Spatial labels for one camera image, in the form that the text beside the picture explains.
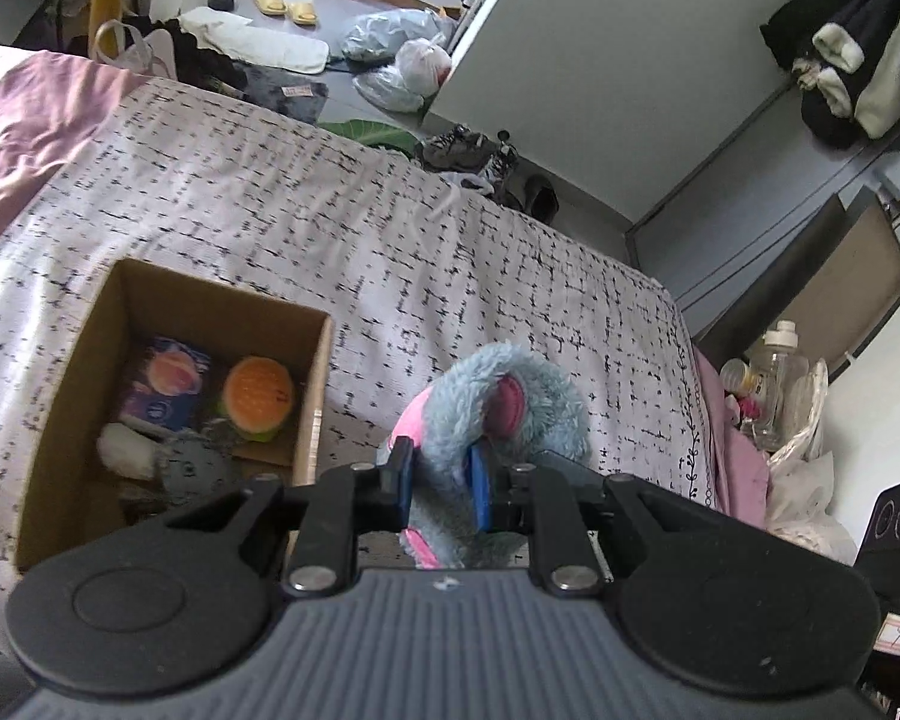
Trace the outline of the grey plush mouse toy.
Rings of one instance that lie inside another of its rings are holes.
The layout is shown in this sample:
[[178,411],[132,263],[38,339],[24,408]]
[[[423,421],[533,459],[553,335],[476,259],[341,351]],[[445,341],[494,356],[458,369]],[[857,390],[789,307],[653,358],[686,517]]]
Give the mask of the grey plush mouse toy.
[[486,344],[455,362],[404,408],[377,449],[385,463],[400,437],[413,442],[413,500],[401,546],[419,569],[504,569],[525,538],[481,533],[471,493],[473,447],[510,463],[554,452],[590,460],[589,413],[571,378],[513,343]]

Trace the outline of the orange burger plush toy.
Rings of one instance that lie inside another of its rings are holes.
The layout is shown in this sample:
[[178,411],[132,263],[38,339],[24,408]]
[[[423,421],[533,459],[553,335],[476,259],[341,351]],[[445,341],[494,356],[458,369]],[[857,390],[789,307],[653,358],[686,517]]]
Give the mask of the orange burger plush toy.
[[295,383],[280,362],[247,356],[227,374],[219,411],[245,440],[268,442],[281,431],[296,401]]

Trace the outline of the grey-blue knitted plush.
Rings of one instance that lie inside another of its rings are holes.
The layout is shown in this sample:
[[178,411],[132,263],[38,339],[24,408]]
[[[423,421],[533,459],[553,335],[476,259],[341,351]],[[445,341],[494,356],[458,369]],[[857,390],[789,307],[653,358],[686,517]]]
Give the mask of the grey-blue knitted plush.
[[237,439],[230,422],[214,418],[201,429],[182,429],[160,444],[155,466],[170,507],[190,504],[237,483],[240,473],[233,461]]

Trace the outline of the blue Vinda tissue pack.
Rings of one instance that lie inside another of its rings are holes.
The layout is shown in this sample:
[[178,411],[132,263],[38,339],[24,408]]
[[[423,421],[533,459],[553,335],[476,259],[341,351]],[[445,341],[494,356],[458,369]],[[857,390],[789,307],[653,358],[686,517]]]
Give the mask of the blue Vinda tissue pack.
[[144,436],[167,437],[187,429],[203,399],[212,359],[169,337],[154,337],[133,367],[116,419]]

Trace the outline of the black and white furry toy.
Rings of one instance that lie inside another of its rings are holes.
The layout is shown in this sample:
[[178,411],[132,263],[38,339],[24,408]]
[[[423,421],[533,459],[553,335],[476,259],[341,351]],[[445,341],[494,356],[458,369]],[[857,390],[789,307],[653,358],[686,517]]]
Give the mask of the black and white furry toy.
[[121,422],[109,422],[98,434],[95,448],[103,468],[119,483],[160,491],[159,442]]

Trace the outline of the white black patterned bed sheet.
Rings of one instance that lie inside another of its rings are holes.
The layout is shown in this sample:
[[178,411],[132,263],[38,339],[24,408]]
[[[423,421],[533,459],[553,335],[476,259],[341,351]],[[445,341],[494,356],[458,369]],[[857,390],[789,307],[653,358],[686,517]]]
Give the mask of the white black patterned bed sheet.
[[333,317],[323,463],[375,449],[437,372],[513,341],[574,379],[597,470],[717,499],[691,337],[661,284],[395,154],[152,80],[0,238],[0,650],[35,442],[123,257]]

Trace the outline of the clear bottle white cap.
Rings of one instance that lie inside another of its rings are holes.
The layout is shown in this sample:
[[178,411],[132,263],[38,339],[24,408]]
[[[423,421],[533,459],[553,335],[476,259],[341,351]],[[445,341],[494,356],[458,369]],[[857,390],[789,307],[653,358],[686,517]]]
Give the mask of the clear bottle white cap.
[[785,442],[784,411],[793,385],[809,371],[800,349],[797,324],[781,319],[751,349],[749,364],[763,378],[761,417],[756,422],[759,449],[774,454]]

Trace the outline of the brown cardboard box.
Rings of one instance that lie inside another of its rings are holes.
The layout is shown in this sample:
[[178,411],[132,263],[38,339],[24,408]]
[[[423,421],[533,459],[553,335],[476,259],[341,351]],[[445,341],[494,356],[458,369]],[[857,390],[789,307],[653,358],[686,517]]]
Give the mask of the brown cardboard box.
[[287,483],[317,476],[333,320],[321,310],[125,259],[103,282],[30,465],[14,566],[121,527],[116,479],[95,443],[110,422],[165,439],[217,415],[232,366],[250,356],[282,364],[294,408],[268,442],[238,445],[247,472]]

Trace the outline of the clear plastic bag on floor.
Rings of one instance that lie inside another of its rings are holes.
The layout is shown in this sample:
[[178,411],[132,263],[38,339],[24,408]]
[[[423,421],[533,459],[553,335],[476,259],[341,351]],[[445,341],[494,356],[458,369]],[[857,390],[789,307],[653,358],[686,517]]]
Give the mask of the clear plastic bag on floor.
[[366,101],[386,112],[414,114],[425,105],[424,96],[411,91],[393,65],[359,73],[352,78],[352,86]]

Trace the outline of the grey plastic bag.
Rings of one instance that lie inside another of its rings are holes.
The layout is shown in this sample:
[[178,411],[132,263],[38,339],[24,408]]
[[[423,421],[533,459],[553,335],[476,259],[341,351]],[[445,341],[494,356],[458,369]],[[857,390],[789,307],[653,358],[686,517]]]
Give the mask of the grey plastic bag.
[[340,55],[364,65],[388,64],[404,44],[424,39],[447,47],[457,23],[432,10],[395,8],[357,16],[341,32]]

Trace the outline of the white floor mat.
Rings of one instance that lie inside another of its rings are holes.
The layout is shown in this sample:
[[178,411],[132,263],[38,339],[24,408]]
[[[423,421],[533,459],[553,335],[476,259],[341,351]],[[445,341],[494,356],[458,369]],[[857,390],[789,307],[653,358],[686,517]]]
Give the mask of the white floor mat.
[[255,26],[253,21],[226,11],[198,7],[178,16],[180,29],[229,59],[260,67],[282,68],[302,75],[320,75],[328,64],[325,41],[279,29]]

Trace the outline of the yellow slipper right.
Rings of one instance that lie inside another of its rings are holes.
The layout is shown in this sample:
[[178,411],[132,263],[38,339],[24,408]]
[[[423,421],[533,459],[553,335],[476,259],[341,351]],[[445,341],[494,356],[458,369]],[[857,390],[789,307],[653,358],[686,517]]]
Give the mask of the yellow slipper right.
[[318,23],[317,10],[312,2],[292,2],[287,5],[286,16],[294,25],[315,28]]

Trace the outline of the yellow slipper left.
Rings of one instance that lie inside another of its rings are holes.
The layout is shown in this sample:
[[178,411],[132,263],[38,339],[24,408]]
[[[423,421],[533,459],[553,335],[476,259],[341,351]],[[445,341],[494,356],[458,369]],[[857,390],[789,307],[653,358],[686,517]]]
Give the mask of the yellow slipper left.
[[283,18],[286,15],[286,0],[253,0],[261,15],[268,18]]

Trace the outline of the hanging black white clothes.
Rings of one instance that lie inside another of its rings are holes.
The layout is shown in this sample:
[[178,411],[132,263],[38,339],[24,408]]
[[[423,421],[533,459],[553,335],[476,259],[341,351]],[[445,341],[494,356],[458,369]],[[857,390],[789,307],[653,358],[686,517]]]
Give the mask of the hanging black white clothes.
[[759,26],[818,142],[847,149],[900,119],[900,0],[790,0]]

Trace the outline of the brown board black frame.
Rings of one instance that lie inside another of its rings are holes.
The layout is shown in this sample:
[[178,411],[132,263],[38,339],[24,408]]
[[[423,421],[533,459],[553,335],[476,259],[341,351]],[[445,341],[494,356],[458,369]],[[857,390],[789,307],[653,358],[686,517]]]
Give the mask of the brown board black frame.
[[900,306],[900,243],[878,195],[831,197],[754,283],[701,333],[713,366],[746,358],[781,320],[797,325],[800,349],[837,379]]

